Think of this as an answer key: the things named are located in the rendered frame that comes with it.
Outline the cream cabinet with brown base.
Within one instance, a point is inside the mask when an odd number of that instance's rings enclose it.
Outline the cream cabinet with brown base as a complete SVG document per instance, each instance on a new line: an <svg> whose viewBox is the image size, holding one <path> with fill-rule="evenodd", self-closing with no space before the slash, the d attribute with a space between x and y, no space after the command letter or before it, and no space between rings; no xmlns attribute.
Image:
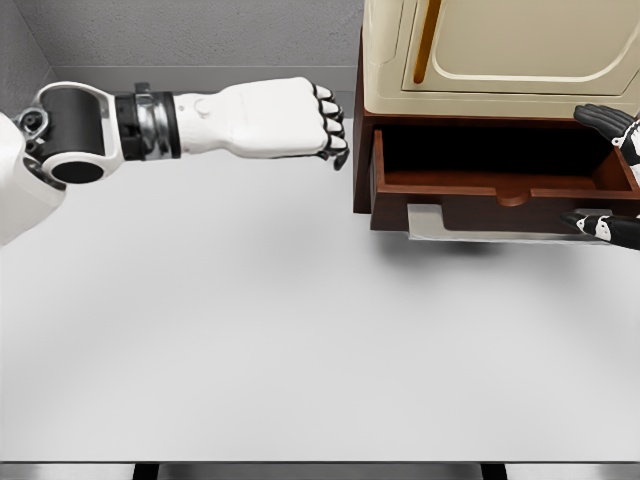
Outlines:
<svg viewBox="0 0 640 480"><path fill-rule="evenodd" d="M512 93L422 92L403 89L419 0L364 0L354 120L353 207L370 209L367 184L373 128L395 117L568 118L580 103L640 111L640 71L618 97Z"/></svg>

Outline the cream cabinet door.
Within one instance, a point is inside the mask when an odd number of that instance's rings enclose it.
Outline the cream cabinet door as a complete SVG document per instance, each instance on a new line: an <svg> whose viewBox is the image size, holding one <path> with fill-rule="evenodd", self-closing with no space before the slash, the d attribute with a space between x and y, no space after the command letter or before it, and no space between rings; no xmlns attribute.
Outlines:
<svg viewBox="0 0 640 480"><path fill-rule="evenodd" d="M640 71L640 0L441 0L422 82L419 0L403 89L618 97Z"/></svg>

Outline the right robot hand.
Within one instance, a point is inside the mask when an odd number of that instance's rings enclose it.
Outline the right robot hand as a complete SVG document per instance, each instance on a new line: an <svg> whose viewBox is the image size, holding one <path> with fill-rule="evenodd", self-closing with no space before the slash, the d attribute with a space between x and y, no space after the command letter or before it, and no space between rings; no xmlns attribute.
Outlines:
<svg viewBox="0 0 640 480"><path fill-rule="evenodd" d="M620 150L640 187L640 119L621 110L593 104L576 106L574 119L596 129ZM640 251L640 214L628 217L566 212L560 215L560 219L583 234L612 245Z"/></svg>

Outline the brown wooden drawer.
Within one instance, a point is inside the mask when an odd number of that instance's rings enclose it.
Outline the brown wooden drawer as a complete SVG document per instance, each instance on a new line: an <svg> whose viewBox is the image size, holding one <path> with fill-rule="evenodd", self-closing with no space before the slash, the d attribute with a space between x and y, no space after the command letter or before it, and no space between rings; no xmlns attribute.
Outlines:
<svg viewBox="0 0 640 480"><path fill-rule="evenodd" d="M411 205L436 205L450 231L570 233L574 209L640 213L621 154L576 124L384 126L370 171L371 227L407 231Z"/></svg>

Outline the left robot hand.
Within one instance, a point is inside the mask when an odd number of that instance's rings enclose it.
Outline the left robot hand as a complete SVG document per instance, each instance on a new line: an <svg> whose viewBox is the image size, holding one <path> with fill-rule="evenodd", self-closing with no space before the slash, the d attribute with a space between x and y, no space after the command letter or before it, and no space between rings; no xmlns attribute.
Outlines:
<svg viewBox="0 0 640 480"><path fill-rule="evenodd" d="M226 146L244 158L319 157L346 164L344 110L334 93L306 78L244 83L225 89Z"/></svg>

